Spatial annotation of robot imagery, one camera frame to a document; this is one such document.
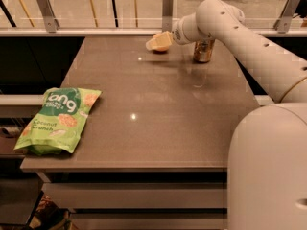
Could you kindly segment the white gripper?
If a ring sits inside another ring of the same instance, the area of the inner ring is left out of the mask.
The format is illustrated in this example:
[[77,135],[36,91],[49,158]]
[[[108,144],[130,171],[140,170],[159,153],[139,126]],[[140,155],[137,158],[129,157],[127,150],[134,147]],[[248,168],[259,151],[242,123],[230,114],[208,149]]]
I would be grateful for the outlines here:
[[146,42],[146,48],[154,51],[166,51],[173,44],[173,39],[180,45],[197,41],[200,34],[196,18],[194,16],[182,17],[174,23],[172,34],[168,31],[155,34],[152,39]]

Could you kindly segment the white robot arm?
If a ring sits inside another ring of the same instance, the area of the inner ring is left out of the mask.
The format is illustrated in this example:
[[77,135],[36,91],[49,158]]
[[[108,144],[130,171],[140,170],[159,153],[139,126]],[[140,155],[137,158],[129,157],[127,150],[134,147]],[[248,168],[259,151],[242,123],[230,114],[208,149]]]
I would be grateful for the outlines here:
[[227,165],[228,230],[307,230],[307,72],[305,59],[247,28],[244,13],[204,0],[150,39],[148,50],[217,39],[272,103],[236,127]]

